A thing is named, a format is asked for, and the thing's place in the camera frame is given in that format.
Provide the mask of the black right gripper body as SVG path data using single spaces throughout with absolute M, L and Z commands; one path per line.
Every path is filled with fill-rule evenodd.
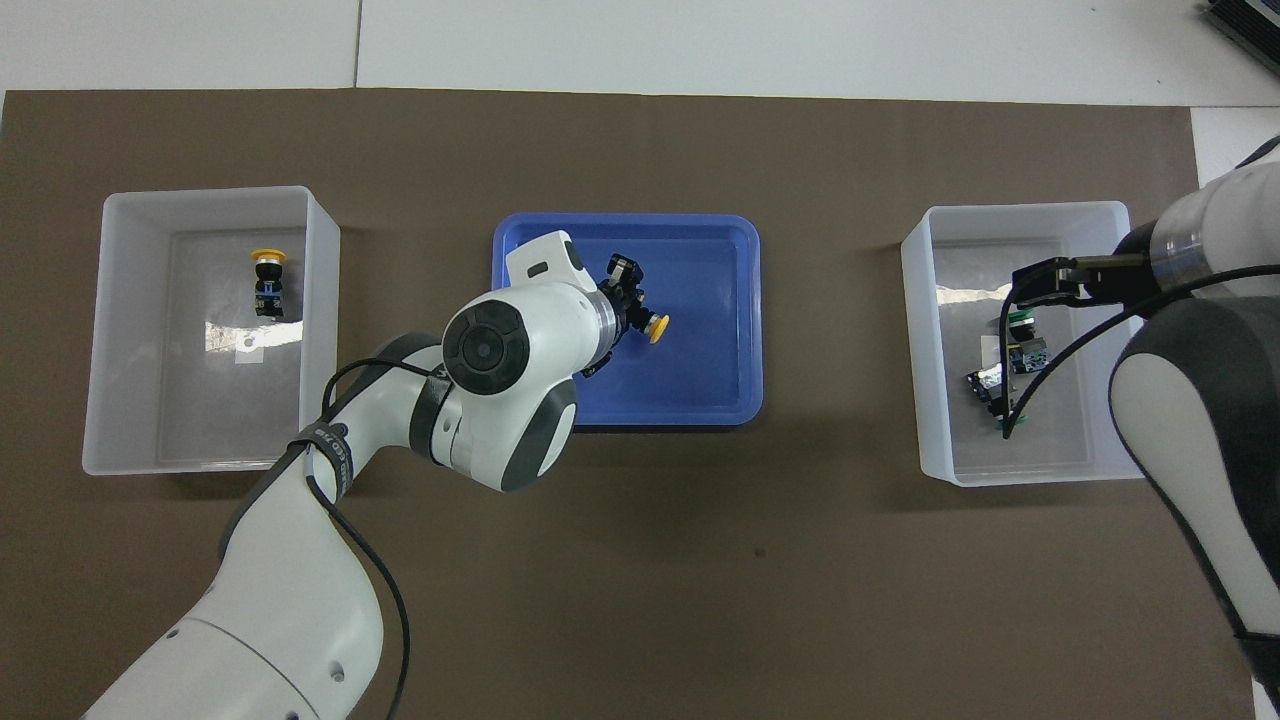
M 1082 273 L 1084 296 L 1075 307 L 1123 305 L 1133 309 L 1161 293 L 1151 260 L 1156 222 L 1138 225 L 1125 234 L 1110 255 L 1075 259 L 1074 270 Z

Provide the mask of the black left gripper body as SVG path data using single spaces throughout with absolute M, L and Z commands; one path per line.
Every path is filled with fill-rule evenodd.
M 641 281 L 604 279 L 596 286 L 605 300 L 600 351 L 612 350 L 628 331 L 646 333 L 646 307 Z

